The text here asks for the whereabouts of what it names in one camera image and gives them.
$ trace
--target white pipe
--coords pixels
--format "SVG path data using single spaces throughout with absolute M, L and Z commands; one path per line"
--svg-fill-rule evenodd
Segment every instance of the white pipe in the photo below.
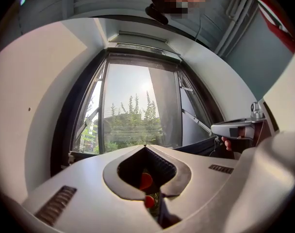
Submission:
M 242 12 L 242 10 L 243 10 L 245 4 L 246 4 L 246 0 L 241 0 L 240 4 L 239 4 L 239 6 L 238 6 L 237 12 L 236 12 L 236 14 L 235 14 L 235 16 L 234 16 L 234 18 L 233 18 L 232 21 L 230 22 L 229 27 L 227 28 L 227 30 L 226 30 L 225 34 L 223 35 L 223 37 L 222 37 L 222 39 L 221 39 L 219 45 L 216 47 L 216 49 L 215 49 L 215 51 L 214 51 L 215 54 L 218 54 L 219 51 L 220 51 L 220 49 L 221 49 L 221 47 L 224 45 L 224 43 L 225 43 L 227 37 L 229 36 L 231 30 L 232 30 L 233 27 L 235 26 L 236 21 L 237 21 L 238 17 L 240 16 L 240 13 Z
M 236 2 L 236 0 L 230 0 L 229 6 L 228 6 L 228 8 L 227 8 L 227 10 L 225 12 L 225 14 L 227 16 L 229 16 L 229 11 L 232 9 L 232 7 L 233 7 L 233 5 L 234 5 L 235 2 Z
M 235 3 L 234 3 L 234 5 L 233 5 L 233 7 L 232 7 L 232 9 L 231 9 L 231 11 L 230 11 L 230 14 L 229 14 L 229 17 L 230 18 L 233 18 L 235 15 L 236 15 L 236 11 L 237 11 L 237 9 L 238 9 L 238 5 L 239 5 L 239 2 L 240 2 L 241 0 L 236 0 L 235 1 Z
M 250 23 L 252 22 L 254 16 L 256 15 L 258 11 L 258 7 L 254 10 L 254 12 L 252 13 L 252 15 L 250 16 L 250 19 L 246 25 L 246 27 L 244 28 L 244 30 L 242 31 L 242 33 L 240 34 L 240 36 L 238 37 L 237 41 L 235 42 L 235 44 L 230 48 L 230 50 L 228 51 L 228 53 L 226 54 L 225 58 L 227 58 L 227 56 L 233 51 L 234 47 L 237 45 L 237 43 L 240 41 L 241 37 L 243 37 L 243 35 L 245 34 L 246 30 L 248 29 Z
M 225 50 L 228 48 L 228 46 L 230 45 L 231 41 L 233 40 L 233 38 L 235 37 L 237 31 L 239 30 L 241 24 L 243 23 L 245 17 L 246 17 L 246 14 L 248 13 L 251 5 L 252 5 L 252 2 L 253 0 L 248 0 L 246 2 L 246 5 L 244 7 L 244 10 L 242 11 L 241 13 L 241 16 L 239 17 L 239 20 L 238 22 L 236 23 L 235 27 L 233 28 L 233 30 L 231 31 L 230 33 L 230 36 L 229 38 L 227 39 L 227 42 L 225 43 L 225 45 L 222 47 L 222 50 L 219 52 L 219 56 L 222 56 L 223 53 L 225 52 Z

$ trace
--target window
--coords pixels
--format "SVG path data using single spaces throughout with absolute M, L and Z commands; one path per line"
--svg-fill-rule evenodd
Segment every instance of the window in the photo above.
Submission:
M 205 109 L 175 63 L 111 53 L 89 87 L 74 151 L 103 154 L 144 144 L 175 149 L 210 137 Z

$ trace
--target ventilation grille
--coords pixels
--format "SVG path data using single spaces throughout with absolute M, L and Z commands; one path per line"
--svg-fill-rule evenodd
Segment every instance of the ventilation grille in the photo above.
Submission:
M 211 165 L 209 168 L 213 169 L 215 171 L 219 171 L 222 173 L 228 173 L 228 174 L 231 174 L 234 170 L 233 168 L 226 167 L 226 166 L 219 166 L 219 165 Z
M 36 214 L 42 222 L 53 226 L 76 192 L 76 188 L 63 186 Z

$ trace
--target sky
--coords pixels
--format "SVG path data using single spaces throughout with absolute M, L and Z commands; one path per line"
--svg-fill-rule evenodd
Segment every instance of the sky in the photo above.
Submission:
M 91 114 L 99 105 L 101 82 L 97 82 L 95 90 L 92 94 L 93 106 L 88 114 Z M 139 98 L 139 109 L 145 110 L 148 106 L 147 91 L 151 101 L 156 103 L 153 84 L 148 67 L 109 64 L 107 73 L 106 87 L 105 87 L 105 101 L 104 101 L 104 117 L 111 116 L 112 103 L 116 106 L 117 110 L 120 108 L 121 102 L 124 104 L 125 109 L 129 110 L 129 97 L 132 96 L 133 107 L 135 107 L 135 96 Z

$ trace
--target air vent slot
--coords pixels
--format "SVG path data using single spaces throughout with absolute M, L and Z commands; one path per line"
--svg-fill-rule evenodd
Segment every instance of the air vent slot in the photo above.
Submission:
M 222 173 L 228 173 L 228 174 L 231 174 L 234 170 L 233 168 L 226 167 L 226 166 L 219 166 L 219 165 L 211 165 L 209 168 L 212 170 L 215 170 L 215 171 L 219 171 Z
M 76 188 L 63 186 L 36 214 L 35 216 L 42 222 L 53 226 L 66 208 Z

